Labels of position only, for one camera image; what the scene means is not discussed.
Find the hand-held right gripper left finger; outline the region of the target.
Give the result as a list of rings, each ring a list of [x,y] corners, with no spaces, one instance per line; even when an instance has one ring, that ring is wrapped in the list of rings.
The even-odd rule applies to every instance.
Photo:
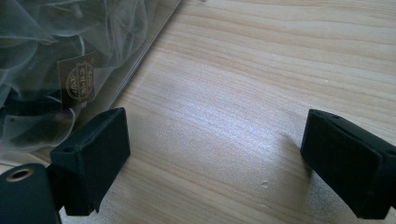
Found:
[[[50,153],[57,206],[69,216],[98,211],[130,154],[125,109],[96,115]]]

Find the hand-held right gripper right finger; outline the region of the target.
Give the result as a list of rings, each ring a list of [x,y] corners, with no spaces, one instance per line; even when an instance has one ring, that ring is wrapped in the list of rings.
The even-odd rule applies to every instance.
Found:
[[[301,155],[357,217],[383,219],[396,209],[396,146],[347,119],[311,109]]]

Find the brown tag with gold print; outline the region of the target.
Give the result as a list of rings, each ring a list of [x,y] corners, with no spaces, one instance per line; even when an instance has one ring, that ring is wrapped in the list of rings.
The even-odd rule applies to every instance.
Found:
[[[57,62],[63,110],[90,102],[94,98],[96,61],[94,50],[82,56]]]

